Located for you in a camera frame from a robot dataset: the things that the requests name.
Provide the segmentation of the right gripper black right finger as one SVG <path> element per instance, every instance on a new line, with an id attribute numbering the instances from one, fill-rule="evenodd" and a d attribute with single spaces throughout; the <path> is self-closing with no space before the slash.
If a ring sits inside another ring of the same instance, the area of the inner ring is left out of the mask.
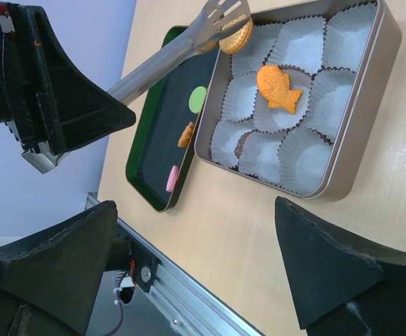
<path id="1" fill-rule="evenodd" d="M 406 335 L 406 252 L 275 200 L 276 235 L 300 329 Z"/>

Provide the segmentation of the orange round sandwich cookie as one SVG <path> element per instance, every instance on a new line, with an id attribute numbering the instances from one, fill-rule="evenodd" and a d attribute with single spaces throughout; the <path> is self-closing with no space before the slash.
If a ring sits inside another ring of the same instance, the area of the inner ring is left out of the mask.
<path id="1" fill-rule="evenodd" d="M 249 42 L 252 33 L 253 21 L 249 18 L 248 22 L 241 29 L 218 42 L 220 50 L 229 55 L 238 53 Z"/>

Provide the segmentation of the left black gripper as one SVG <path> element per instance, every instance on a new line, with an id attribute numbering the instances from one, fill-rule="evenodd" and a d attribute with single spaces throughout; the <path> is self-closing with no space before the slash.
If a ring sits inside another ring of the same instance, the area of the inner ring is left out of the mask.
<path id="1" fill-rule="evenodd" d="M 40 6 L 16 7 L 20 64 L 10 9 L 9 3 L 0 3 L 0 123 L 22 139 L 24 86 L 38 131 L 35 143 L 24 150 L 24 159 L 33 165 L 57 165 L 67 153 L 135 124 L 133 111 L 77 69 Z"/>

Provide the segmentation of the metal serving tongs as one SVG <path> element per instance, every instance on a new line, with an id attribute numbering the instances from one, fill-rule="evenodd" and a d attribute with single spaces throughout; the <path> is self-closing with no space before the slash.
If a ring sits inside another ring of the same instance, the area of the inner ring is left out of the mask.
<path id="1" fill-rule="evenodd" d="M 128 107 L 181 63 L 213 49 L 221 39 L 241 29 L 250 17 L 247 1 L 206 2 L 184 33 L 158 50 L 106 92 Z M 35 143 L 38 134 L 36 128 L 28 134 L 35 137 Z M 21 146 L 25 151 L 34 143 L 22 143 Z M 31 165 L 45 174 L 58 164 Z"/>

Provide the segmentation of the orange fish cookie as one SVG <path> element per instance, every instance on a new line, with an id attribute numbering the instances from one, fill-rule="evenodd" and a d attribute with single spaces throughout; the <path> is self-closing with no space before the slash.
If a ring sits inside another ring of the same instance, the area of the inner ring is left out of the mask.
<path id="1" fill-rule="evenodd" d="M 277 65 L 262 66 L 256 74 L 256 83 L 269 108 L 296 113 L 296 105 L 303 90 L 292 89 L 290 76 Z"/>

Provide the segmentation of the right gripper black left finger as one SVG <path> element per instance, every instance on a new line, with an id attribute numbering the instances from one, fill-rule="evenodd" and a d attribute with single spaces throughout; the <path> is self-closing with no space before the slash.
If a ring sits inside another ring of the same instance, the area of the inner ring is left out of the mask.
<path id="1" fill-rule="evenodd" d="M 113 201 L 0 247 L 0 335 L 85 335 L 116 231 Z"/>

